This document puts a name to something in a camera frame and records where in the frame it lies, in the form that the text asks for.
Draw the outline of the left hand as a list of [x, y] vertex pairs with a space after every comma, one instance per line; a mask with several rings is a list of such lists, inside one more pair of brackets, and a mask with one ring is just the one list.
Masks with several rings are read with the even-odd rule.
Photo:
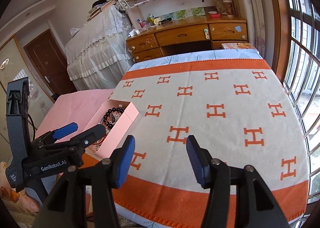
[[21, 202], [21, 204], [23, 205], [23, 207], [27, 210], [29, 210], [30, 212], [39, 212], [40, 210], [40, 206], [39, 206], [39, 203], [29, 197], [29, 195], [27, 195], [26, 191], [25, 190], [22, 190], [19, 192], [19, 201]]

